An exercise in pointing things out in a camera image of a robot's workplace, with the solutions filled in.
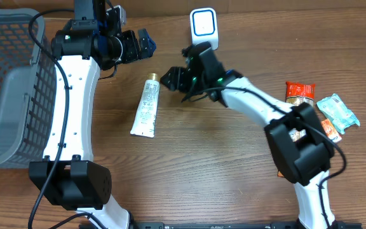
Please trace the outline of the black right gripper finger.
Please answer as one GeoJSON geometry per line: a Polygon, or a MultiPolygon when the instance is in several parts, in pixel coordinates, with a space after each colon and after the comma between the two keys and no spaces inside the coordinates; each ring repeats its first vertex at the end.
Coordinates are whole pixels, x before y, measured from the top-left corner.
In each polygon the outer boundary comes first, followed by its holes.
{"type": "Polygon", "coordinates": [[[160,83],[164,86],[179,86],[183,67],[171,67],[167,73],[160,78],[160,83]]]}
{"type": "Polygon", "coordinates": [[[180,82],[178,82],[178,81],[176,81],[176,82],[174,82],[174,81],[168,81],[166,87],[171,92],[180,92],[181,91],[181,86],[182,86],[182,84],[180,82]]]}

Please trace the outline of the white tube with gold cap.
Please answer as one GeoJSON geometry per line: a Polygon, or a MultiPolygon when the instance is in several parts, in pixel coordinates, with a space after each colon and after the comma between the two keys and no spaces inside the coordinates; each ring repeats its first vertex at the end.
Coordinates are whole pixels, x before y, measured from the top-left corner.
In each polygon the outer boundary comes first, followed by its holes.
{"type": "Polygon", "coordinates": [[[131,135],[154,137],[158,110],[160,83],[156,73],[149,73],[130,131],[131,135]]]}

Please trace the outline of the orange long snack packet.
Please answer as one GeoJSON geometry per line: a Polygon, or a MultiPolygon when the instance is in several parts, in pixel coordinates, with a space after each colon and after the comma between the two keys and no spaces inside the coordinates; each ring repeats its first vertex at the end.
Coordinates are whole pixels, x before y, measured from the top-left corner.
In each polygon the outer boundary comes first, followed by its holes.
{"type": "MultiPolygon", "coordinates": [[[[286,85],[286,103],[298,106],[305,102],[308,103],[310,106],[314,106],[315,84],[302,84],[287,81],[286,85]]],[[[306,131],[297,131],[296,129],[293,129],[289,132],[289,134],[291,139],[296,142],[306,135],[306,131]]]]}

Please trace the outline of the green toilet tissue pack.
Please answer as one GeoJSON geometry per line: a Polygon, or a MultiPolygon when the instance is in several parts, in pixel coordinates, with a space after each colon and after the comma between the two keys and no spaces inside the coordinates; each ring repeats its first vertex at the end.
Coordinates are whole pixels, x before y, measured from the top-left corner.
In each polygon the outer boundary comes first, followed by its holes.
{"type": "Polygon", "coordinates": [[[316,105],[340,134],[345,134],[345,129],[352,125],[360,126],[359,119],[337,94],[318,101],[316,105]]]}

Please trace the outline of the small orange sachet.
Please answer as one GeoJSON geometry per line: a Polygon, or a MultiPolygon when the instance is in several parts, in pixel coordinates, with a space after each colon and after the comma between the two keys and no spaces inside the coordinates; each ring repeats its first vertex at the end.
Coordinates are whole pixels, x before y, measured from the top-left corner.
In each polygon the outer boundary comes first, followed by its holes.
{"type": "Polygon", "coordinates": [[[331,121],[329,119],[325,119],[321,121],[321,125],[329,139],[331,139],[334,143],[340,142],[342,140],[342,137],[336,130],[336,128],[333,126],[331,121]]]}

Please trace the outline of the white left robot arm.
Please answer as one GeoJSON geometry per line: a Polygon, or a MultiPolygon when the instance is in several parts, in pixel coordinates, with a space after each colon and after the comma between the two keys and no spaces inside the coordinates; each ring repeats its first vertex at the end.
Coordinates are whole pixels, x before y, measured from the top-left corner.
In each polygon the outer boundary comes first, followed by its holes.
{"type": "Polygon", "coordinates": [[[57,89],[50,136],[29,177],[47,199],[84,217],[92,228],[135,228],[132,214],[112,196],[111,173],[94,162],[92,109],[100,73],[154,55],[145,29],[124,31],[125,10],[110,1],[74,3],[74,18],[43,52],[55,65],[57,89]]]}

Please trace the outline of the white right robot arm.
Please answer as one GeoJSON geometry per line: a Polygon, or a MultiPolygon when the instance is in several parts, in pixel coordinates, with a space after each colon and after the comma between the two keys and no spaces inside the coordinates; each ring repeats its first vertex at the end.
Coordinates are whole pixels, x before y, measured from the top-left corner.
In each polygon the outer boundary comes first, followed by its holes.
{"type": "Polygon", "coordinates": [[[278,171],[294,185],[302,228],[332,228],[327,181],[333,142],[326,136],[315,110],[306,102],[295,106],[254,86],[235,70],[224,69],[210,43],[182,50],[186,67],[171,67],[160,82],[185,101],[209,97],[243,113],[265,132],[278,171]]]}

